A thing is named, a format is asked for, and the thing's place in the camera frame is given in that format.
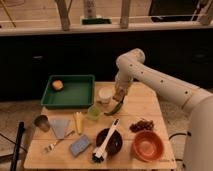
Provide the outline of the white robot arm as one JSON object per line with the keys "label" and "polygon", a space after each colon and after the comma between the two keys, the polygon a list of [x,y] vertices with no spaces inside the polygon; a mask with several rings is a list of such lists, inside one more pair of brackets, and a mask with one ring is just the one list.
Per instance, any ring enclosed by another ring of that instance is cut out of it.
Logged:
{"label": "white robot arm", "polygon": [[134,79],[190,114],[182,171],[213,171],[213,93],[144,65],[145,54],[130,50],[116,59],[116,93],[128,92]]}

